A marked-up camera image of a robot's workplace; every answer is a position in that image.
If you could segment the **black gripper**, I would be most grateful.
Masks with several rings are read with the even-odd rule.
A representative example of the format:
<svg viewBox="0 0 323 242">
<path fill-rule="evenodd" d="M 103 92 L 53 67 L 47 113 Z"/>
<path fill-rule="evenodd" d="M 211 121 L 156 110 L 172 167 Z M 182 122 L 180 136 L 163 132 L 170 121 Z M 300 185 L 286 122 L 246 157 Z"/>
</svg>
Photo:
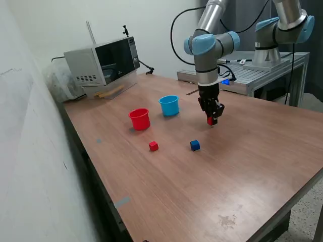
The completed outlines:
<svg viewBox="0 0 323 242">
<path fill-rule="evenodd" d="M 210 125 L 216 125 L 218 118 L 223 114 L 225 106 L 218 102 L 218 95 L 220 93 L 219 84 L 215 83 L 208 86 L 198 84 L 199 95 L 198 102 L 201 109 L 205 112 L 207 118 L 210 118 Z"/>
</svg>

